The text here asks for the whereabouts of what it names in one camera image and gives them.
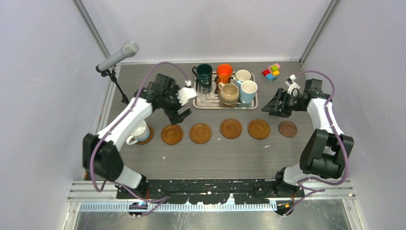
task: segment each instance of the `gray table surface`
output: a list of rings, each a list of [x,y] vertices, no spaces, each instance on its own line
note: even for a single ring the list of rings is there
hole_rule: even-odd
[[[216,69],[220,63],[210,63]],[[299,62],[279,62],[281,74],[276,81],[267,81],[262,71],[271,62],[237,62],[230,63],[234,70],[248,69],[256,76],[259,106],[255,110],[216,110],[196,109],[192,102],[192,114],[179,126],[184,135],[180,143],[170,146],[165,144],[160,133],[163,127],[170,124],[163,110],[156,110],[146,119],[154,129],[154,137],[146,145],[124,146],[120,150],[126,166],[144,174],[149,179],[200,179],[200,178],[273,178],[282,167],[293,166],[299,162],[303,148],[313,133],[310,116],[306,112],[293,112],[289,118],[269,116],[262,112],[265,106],[280,87],[287,89],[286,78],[302,71]],[[131,97],[138,89],[144,75],[153,65],[125,64],[121,66],[118,82],[127,96]],[[179,64],[192,78],[192,67],[197,64]],[[158,67],[147,82],[153,81],[157,73],[174,78],[182,87],[182,73],[172,66]],[[296,81],[304,87],[305,76]],[[118,90],[114,93],[108,122],[111,122],[125,108],[121,103]],[[227,119],[238,120],[243,127],[242,134],[236,139],[227,139],[220,133],[220,123]],[[271,127],[271,134],[264,140],[256,140],[248,133],[248,124],[254,119],[263,119]],[[298,133],[287,138],[278,131],[281,121],[289,120],[296,124]],[[205,144],[196,144],[189,137],[189,130],[196,123],[205,123],[212,129],[212,137]]]

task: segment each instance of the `metal tray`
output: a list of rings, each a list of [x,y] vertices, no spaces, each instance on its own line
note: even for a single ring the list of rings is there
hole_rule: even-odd
[[[231,76],[230,83],[234,83],[235,71]],[[255,75],[252,74],[252,81],[255,82]],[[212,84],[210,86],[202,86],[194,81],[194,88],[197,91],[197,97],[193,100],[193,106],[197,109],[256,109],[258,107],[258,95],[255,93],[254,99],[251,103],[242,103],[238,101],[233,105],[223,104],[218,98],[219,90],[216,90],[216,72],[212,74]]]

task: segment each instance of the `yellow toy block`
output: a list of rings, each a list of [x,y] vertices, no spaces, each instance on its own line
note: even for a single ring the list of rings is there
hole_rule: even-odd
[[[279,74],[280,74],[279,70],[272,72],[272,75],[275,76],[275,77],[278,76]]]

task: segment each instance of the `colorful block cluster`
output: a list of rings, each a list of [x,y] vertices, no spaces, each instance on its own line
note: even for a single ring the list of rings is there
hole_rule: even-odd
[[[279,72],[280,68],[281,66],[278,63],[275,63],[269,66],[268,69],[264,70],[262,72],[262,75],[264,75],[264,77],[266,77],[268,80],[274,81],[278,78],[277,76],[280,74]]]

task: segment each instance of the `dark green mug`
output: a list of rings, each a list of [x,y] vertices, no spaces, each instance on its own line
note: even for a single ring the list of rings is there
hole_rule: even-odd
[[[209,64],[200,64],[192,68],[193,74],[197,77],[197,82],[201,85],[210,85],[212,83],[213,68]]]

